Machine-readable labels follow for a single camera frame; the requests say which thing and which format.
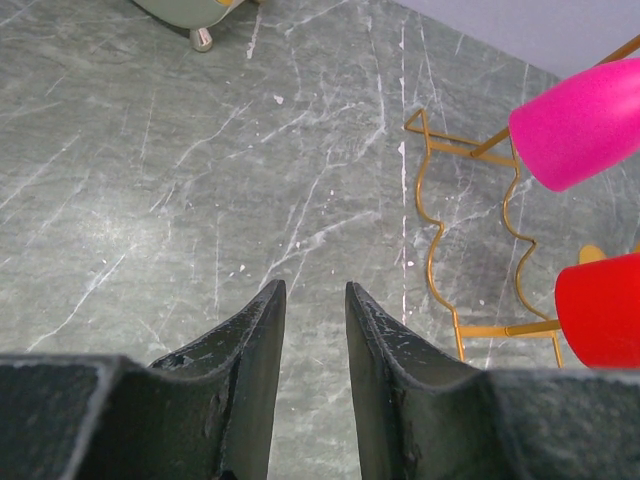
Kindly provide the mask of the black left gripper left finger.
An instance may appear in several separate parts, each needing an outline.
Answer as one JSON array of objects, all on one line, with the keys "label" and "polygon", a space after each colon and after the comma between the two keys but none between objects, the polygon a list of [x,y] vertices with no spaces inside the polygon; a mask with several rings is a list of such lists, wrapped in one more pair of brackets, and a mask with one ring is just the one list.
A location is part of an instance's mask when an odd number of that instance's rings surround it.
[{"label": "black left gripper left finger", "polygon": [[286,286],[142,366],[122,355],[5,354],[5,479],[263,479]]}]

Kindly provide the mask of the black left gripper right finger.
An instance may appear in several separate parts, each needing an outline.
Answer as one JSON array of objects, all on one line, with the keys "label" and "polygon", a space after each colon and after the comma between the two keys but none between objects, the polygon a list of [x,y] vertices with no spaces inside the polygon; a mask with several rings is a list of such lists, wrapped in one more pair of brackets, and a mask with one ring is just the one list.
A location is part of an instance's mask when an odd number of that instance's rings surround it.
[{"label": "black left gripper right finger", "polygon": [[365,479],[635,479],[639,376],[630,370],[481,370],[345,292]]}]

